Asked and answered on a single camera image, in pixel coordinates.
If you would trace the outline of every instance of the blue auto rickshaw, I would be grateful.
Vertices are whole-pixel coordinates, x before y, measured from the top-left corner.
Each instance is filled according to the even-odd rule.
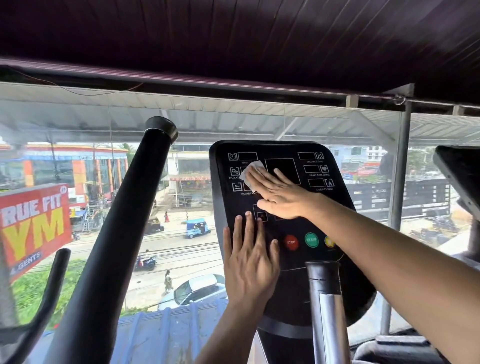
[[[189,239],[197,235],[208,234],[211,230],[204,218],[196,218],[193,220],[187,220],[187,237]]]

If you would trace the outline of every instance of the billboard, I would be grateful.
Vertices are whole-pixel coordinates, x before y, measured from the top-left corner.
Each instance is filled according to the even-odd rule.
[[[72,241],[66,184],[44,184],[0,194],[1,242],[14,281]]]

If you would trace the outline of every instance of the green start button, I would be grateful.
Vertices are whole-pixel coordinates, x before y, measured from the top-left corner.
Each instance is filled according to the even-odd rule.
[[[313,232],[309,232],[305,235],[305,243],[311,248],[316,248],[318,246],[318,237]]]

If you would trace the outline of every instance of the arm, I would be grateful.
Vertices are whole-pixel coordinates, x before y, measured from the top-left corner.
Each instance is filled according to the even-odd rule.
[[[228,228],[223,229],[225,287],[228,305],[212,336],[195,360],[196,364],[245,364],[253,336],[267,301],[275,290],[280,273],[278,241],[270,244],[268,257],[262,220],[257,221],[258,232],[253,244],[254,221],[247,219],[242,241],[242,217],[235,218],[233,244]]]
[[[479,362],[480,272],[275,173],[248,170],[258,207],[310,220],[448,360]]]

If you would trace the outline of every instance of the dark ceiling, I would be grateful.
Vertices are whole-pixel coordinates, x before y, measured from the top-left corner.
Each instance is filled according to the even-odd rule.
[[[3,2],[3,56],[479,103],[477,0]]]

